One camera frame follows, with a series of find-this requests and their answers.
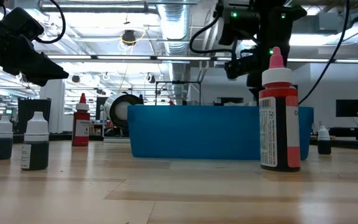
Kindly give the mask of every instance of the bottle label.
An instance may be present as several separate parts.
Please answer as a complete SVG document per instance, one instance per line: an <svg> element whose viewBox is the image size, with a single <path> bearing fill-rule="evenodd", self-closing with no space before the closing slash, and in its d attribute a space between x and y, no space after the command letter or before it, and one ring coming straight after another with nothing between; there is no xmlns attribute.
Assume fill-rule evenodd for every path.
<svg viewBox="0 0 358 224"><path fill-rule="evenodd" d="M277 121L276 99L266 97L259 100L260 164L277 166Z"/></svg>
<svg viewBox="0 0 358 224"><path fill-rule="evenodd" d="M285 106L287 119L287 161L289 167L296 168L301 166L298 97L286 97Z"/></svg>
<svg viewBox="0 0 358 224"><path fill-rule="evenodd" d="M88 137L90 135L90 120L77 120L75 126L75 137Z"/></svg>
<svg viewBox="0 0 358 224"><path fill-rule="evenodd" d="M22 159L21 159L21 168L22 169L30 168L30 158L31 158L31 145L24 144L22 146Z"/></svg>

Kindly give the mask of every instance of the air duct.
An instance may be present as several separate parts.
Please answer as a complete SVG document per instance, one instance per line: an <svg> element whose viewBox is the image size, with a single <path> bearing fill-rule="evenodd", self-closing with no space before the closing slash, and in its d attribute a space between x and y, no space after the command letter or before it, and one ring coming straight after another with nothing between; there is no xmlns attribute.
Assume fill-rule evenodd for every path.
<svg viewBox="0 0 358 224"><path fill-rule="evenodd" d="M60 2L63 12L92 12L92 13L146 13L157 14L155 6L149 6L147 2L129 2L127 4L103 4L94 1ZM42 12L58 12L56 6L50 1L41 0L39 9Z"/></svg>
<svg viewBox="0 0 358 224"><path fill-rule="evenodd" d="M181 4L159 4L157 6L161 16L161 30L164 38L168 40L182 40L188 38L189 6ZM165 51L168 55L187 55L188 43L166 42ZM185 63L169 64L171 80L188 81L190 79L190 65ZM186 99L188 85L172 85L173 94L177 104L181 105Z"/></svg>

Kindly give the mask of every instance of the blue bin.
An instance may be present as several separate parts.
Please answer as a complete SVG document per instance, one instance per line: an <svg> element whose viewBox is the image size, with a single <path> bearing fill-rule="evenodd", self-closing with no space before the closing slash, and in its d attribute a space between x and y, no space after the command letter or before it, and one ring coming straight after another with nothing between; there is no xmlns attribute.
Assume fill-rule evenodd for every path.
<svg viewBox="0 0 358 224"><path fill-rule="evenodd" d="M135 157L259 160L257 106L129 106ZM313 108L299 109L301 159L309 154Z"/></svg>

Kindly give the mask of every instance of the computer monitor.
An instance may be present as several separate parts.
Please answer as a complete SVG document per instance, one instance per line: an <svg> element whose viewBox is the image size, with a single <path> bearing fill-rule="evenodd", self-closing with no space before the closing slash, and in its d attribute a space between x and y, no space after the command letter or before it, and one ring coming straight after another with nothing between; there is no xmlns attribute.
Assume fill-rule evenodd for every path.
<svg viewBox="0 0 358 224"><path fill-rule="evenodd" d="M358 100L336 100L336 117L358 117Z"/></svg>

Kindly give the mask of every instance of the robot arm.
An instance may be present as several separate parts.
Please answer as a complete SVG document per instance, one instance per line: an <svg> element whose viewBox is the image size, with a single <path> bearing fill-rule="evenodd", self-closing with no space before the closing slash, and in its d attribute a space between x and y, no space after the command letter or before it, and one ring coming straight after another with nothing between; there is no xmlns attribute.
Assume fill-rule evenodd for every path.
<svg viewBox="0 0 358 224"><path fill-rule="evenodd" d="M248 74L247 86L260 88L262 72L269 67L271 50L273 47L280 47L284 63L287 64L293 21L307 15L301 6L285 7L284 3L285 0L251 0L248 4L219 0L214 13L214 16L222 18L224 23L219 44L231 45L238 40L253 40L257 44L256 47L243 51L251 55L240 58L236 57L235 49L193 51L230 52L232 60L224 66L227 78L234 79Z"/></svg>
<svg viewBox="0 0 358 224"><path fill-rule="evenodd" d="M0 66L11 75L22 73L28 81L44 86L48 80L67 78L68 73L31 43L44 28L22 8L0 21Z"/></svg>

